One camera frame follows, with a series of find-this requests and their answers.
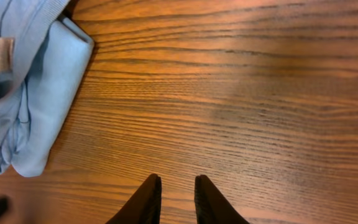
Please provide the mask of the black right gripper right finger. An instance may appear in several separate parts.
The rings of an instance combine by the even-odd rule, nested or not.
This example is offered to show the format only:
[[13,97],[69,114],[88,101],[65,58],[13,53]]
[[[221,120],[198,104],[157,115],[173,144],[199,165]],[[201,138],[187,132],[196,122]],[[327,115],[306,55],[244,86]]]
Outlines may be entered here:
[[206,175],[195,178],[197,224],[249,224]]

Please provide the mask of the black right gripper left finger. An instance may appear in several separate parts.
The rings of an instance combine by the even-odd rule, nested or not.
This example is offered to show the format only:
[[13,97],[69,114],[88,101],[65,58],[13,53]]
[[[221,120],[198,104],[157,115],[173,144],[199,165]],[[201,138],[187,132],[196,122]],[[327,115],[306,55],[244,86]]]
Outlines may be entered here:
[[161,205],[162,180],[150,174],[106,224],[159,224]]

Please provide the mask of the light blue printed t-shirt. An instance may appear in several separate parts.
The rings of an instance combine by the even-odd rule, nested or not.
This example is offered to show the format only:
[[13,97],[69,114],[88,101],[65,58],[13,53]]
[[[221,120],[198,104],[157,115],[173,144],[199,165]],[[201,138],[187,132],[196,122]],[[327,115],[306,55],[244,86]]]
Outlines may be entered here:
[[46,166],[94,47],[72,0],[0,0],[0,174]]

